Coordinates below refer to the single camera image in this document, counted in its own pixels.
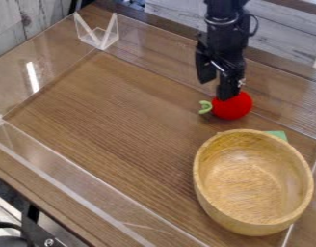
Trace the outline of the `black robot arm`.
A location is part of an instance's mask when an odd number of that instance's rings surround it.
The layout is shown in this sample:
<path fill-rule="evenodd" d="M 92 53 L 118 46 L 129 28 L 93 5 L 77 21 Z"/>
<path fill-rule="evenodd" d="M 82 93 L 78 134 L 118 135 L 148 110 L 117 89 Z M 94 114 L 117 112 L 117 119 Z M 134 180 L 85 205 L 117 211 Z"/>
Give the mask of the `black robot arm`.
<path fill-rule="evenodd" d="M 240 93 L 244 82 L 244 49 L 257 33 L 251 29 L 251 19 L 257 18 L 245 10 L 249 0 L 204 0 L 206 31 L 197 34 L 194 67 L 201 84 L 218 79 L 216 97 L 225 101 Z"/>

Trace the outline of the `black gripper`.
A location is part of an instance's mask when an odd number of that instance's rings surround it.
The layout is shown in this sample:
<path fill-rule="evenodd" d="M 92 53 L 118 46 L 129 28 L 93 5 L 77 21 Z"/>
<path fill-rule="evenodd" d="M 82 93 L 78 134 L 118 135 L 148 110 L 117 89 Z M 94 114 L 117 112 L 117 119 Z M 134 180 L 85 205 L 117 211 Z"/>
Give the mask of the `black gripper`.
<path fill-rule="evenodd" d="M 243 51 L 252 37 L 249 13 L 232 13 L 217 17 L 205 14 L 206 31 L 197 35 L 194 67 L 198 82 L 216 79 L 217 99 L 225 101 L 239 95 L 244 80 L 245 62 Z"/>

